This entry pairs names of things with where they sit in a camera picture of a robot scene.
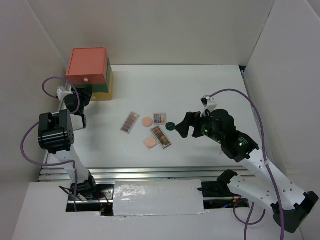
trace white panel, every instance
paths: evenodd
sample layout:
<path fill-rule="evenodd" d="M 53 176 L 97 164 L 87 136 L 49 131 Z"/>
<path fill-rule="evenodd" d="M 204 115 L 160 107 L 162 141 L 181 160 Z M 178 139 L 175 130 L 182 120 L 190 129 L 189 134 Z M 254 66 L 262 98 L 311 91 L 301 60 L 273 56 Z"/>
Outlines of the white panel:
<path fill-rule="evenodd" d="M 299 187 L 320 196 L 320 19 L 306 0 L 273 6 L 245 71 L 261 110 L 271 159 Z M 301 226 L 317 239 L 320 204 Z"/>
<path fill-rule="evenodd" d="M 40 170 L 21 156 L 20 141 L 40 113 L 57 109 L 59 103 L 42 92 L 41 84 L 52 75 L 62 76 L 64 65 L 23 0 L 1 1 L 0 22 L 0 238 L 10 240 L 29 182 Z M 32 159 L 42 160 L 37 130 L 25 149 Z"/>
<path fill-rule="evenodd" d="M 246 65 L 274 2 L 28 1 L 66 60 L 103 46 L 116 65 Z"/>
<path fill-rule="evenodd" d="M 115 216 L 165 216 L 203 214 L 200 180 L 116 181 Z"/>
<path fill-rule="evenodd" d="M 98 212 L 66 212 L 68 196 L 59 188 L 67 182 L 31 183 L 12 240 L 242 240 L 244 225 L 232 209 L 212 209 L 198 215 L 101 217 Z M 249 208 L 236 210 L 247 219 Z M 252 221 L 262 209 L 256 208 Z M 247 239 L 276 240 L 280 228 L 270 214 L 249 226 Z M 302 240 L 299 230 L 285 233 L 285 240 Z"/>
<path fill-rule="evenodd" d="M 222 154 L 218 143 L 207 137 L 193 138 L 193 127 L 189 137 L 183 139 L 177 131 L 168 131 L 163 125 L 161 128 L 172 145 L 162 149 L 158 144 L 148 149 L 143 141 L 152 136 L 151 127 L 143 126 L 142 119 L 153 113 L 166 113 L 169 122 L 179 124 L 187 112 L 204 109 L 204 95 L 227 88 L 245 93 L 238 66 L 118 65 L 112 69 L 112 101 L 91 102 L 84 110 L 86 129 L 74 132 L 74 148 L 85 167 L 237 165 Z M 218 109 L 225 109 L 234 117 L 237 129 L 260 144 L 250 103 L 235 92 L 223 92 L 214 98 Z M 131 111 L 140 114 L 140 118 L 126 134 L 120 128 Z"/>

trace colorful eyeshadow palette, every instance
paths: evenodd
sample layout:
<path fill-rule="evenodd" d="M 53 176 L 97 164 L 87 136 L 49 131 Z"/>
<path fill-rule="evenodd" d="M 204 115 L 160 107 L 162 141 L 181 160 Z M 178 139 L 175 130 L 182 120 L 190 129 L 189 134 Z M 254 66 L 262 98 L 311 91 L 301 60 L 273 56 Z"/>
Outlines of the colorful eyeshadow palette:
<path fill-rule="evenodd" d="M 152 128 L 151 132 L 154 135 L 154 137 L 158 140 L 158 142 L 161 144 L 163 149 L 171 145 L 170 140 L 167 138 L 167 136 L 164 134 L 164 132 L 161 130 L 159 126 Z"/>
<path fill-rule="evenodd" d="M 135 112 L 130 112 L 129 116 L 126 118 L 120 130 L 122 132 L 129 134 L 131 129 L 134 127 L 135 123 L 137 122 L 138 118 L 139 118 L 139 114 Z"/>
<path fill-rule="evenodd" d="M 166 124 L 167 123 L 167 114 L 166 113 L 154 113 L 153 122 L 155 125 Z"/>

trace white wall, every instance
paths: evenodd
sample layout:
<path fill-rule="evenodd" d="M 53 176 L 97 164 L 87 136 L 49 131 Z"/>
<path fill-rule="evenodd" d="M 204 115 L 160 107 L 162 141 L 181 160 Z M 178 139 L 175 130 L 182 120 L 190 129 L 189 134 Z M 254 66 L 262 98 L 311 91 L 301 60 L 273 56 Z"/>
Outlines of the white wall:
<path fill-rule="evenodd" d="M 0 239 L 10 240 L 29 182 L 39 174 L 39 168 L 21 156 L 20 141 L 40 113 L 57 109 L 41 83 L 52 75 L 63 76 L 65 66 L 23 0 L 2 1 L 0 23 Z M 25 149 L 34 160 L 43 160 L 37 130 Z"/>
<path fill-rule="evenodd" d="M 103 46 L 116 65 L 247 65 L 274 0 L 28 2 L 66 60 Z"/>
<path fill-rule="evenodd" d="M 245 70 L 266 128 L 272 159 L 320 196 L 320 19 L 306 0 L 276 0 Z M 320 203 L 301 226 L 320 235 Z"/>

